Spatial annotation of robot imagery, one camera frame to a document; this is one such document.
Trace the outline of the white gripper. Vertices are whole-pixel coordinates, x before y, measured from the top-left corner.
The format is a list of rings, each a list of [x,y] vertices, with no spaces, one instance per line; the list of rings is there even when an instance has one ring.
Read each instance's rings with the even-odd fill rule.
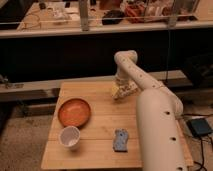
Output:
[[[112,84],[111,94],[114,100],[123,99],[138,90],[137,85],[129,79],[115,78]]]

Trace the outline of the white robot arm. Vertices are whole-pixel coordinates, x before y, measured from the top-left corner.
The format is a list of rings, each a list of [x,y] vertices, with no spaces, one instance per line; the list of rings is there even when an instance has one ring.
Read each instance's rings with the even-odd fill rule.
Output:
[[[125,98],[136,89],[136,122],[143,171],[188,171],[176,125],[182,101],[161,81],[137,66],[134,50],[118,51],[112,97]]]

